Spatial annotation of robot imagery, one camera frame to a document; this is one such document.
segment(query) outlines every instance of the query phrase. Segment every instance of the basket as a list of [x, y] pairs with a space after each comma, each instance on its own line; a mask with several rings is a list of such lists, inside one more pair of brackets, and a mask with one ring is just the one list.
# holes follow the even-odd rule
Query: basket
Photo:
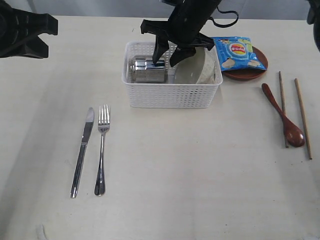
[[[163, 55], [168, 75], [175, 74], [175, 67], [170, 67], [170, 56], [176, 45], [170, 43], [170, 49]], [[223, 82], [216, 47], [210, 54], [215, 61], [214, 84], [170, 84], [170, 83], [132, 83], [131, 74], [128, 74], [129, 61], [136, 55], [149, 55], [154, 53], [154, 42], [128, 42], [125, 48], [122, 81], [126, 86], [130, 105], [133, 108], [156, 109], [205, 109], [209, 107], [214, 95]]]

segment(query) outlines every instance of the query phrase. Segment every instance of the wooden chopstick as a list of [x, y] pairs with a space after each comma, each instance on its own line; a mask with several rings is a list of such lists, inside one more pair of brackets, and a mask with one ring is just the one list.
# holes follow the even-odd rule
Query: wooden chopstick
[[[281, 71], [279, 71], [279, 83], [280, 83], [280, 94], [281, 94], [281, 106], [282, 112], [286, 115], [286, 104], [285, 104], [285, 94], [284, 94], [284, 84], [282, 82]], [[286, 136], [284, 136], [284, 144], [285, 148], [289, 148], [288, 140]]]
[[307, 147], [307, 150], [308, 150], [309, 159], [312, 160], [312, 154], [311, 154], [311, 147], [310, 147], [310, 140], [309, 140], [309, 133], [308, 133], [308, 125], [307, 125], [305, 107], [304, 107], [304, 102], [302, 100], [302, 94], [301, 94], [301, 91], [300, 91], [298, 78], [296, 78], [294, 80], [294, 83], [295, 83], [296, 92], [298, 94], [298, 99], [299, 99], [299, 104], [300, 104], [300, 110], [301, 110], [301, 117], [302, 117], [304, 134], [305, 134], [306, 147]]

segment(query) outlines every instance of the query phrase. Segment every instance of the knife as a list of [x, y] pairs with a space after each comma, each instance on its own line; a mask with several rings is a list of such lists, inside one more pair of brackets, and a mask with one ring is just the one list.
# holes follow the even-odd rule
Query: knife
[[94, 119], [95, 119], [95, 112], [92, 107], [89, 108], [88, 113], [86, 115], [84, 130], [82, 134], [82, 140], [81, 140], [81, 147], [80, 152], [78, 156], [78, 161], [76, 162], [74, 177], [73, 177], [73, 183], [71, 188], [71, 198], [75, 199], [78, 194], [78, 188], [80, 183], [80, 176], [82, 171], [82, 166], [84, 164], [84, 157], [86, 148], [88, 145], [88, 141], [90, 138], [90, 134], [92, 131], [92, 127], [94, 126]]

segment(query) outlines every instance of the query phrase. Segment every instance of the brown plate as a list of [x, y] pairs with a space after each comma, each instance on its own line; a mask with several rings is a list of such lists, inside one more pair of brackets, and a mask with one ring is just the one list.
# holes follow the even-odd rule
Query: brown plate
[[[253, 47], [253, 52], [256, 54], [256, 57], [263, 64], [263, 66], [266, 69], [268, 69], [268, 59], [266, 58], [266, 56], [256, 47]], [[260, 77], [265, 72], [266, 70], [247, 68], [247, 69], [223, 71], [222, 73], [223, 75], [231, 79], [235, 79], [239, 81], [248, 81], [248, 80], [252, 80]]]

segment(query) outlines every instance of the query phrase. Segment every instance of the chip bag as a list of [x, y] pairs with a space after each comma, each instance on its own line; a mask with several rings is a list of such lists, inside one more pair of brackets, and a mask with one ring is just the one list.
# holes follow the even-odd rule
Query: chip bag
[[258, 60], [248, 37], [213, 37], [221, 71], [238, 69], [267, 70]]

